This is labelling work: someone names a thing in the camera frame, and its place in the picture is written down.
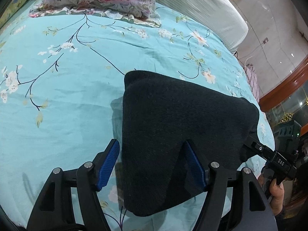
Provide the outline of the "person's right hand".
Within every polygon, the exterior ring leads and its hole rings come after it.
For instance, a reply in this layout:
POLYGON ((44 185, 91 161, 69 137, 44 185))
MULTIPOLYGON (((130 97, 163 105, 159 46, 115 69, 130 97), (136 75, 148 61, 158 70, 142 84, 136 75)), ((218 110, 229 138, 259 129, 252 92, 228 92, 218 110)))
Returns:
POLYGON ((285 195, 284 185, 283 183, 280 183, 278 185, 277 180, 274 179, 270 184, 269 191, 272 196, 272 199, 269 204, 274 216, 277 216, 282 212, 283 209, 283 202, 285 195))

